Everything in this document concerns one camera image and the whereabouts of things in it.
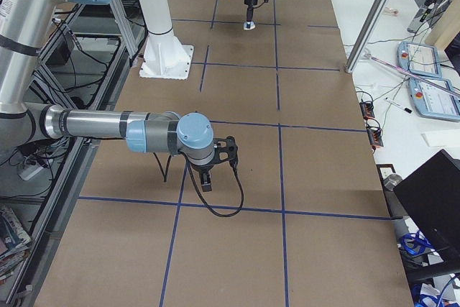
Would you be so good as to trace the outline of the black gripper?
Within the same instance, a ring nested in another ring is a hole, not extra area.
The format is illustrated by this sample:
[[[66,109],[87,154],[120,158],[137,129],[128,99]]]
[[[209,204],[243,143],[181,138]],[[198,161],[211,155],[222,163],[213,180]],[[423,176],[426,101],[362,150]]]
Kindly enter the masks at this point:
[[[191,167],[200,175],[201,190],[204,192],[211,192],[212,191],[211,170],[213,168],[213,165],[212,164],[196,165],[192,163]]]
[[[258,5],[258,0],[244,0],[244,4],[248,6],[246,14],[246,25],[252,25],[253,7]]]

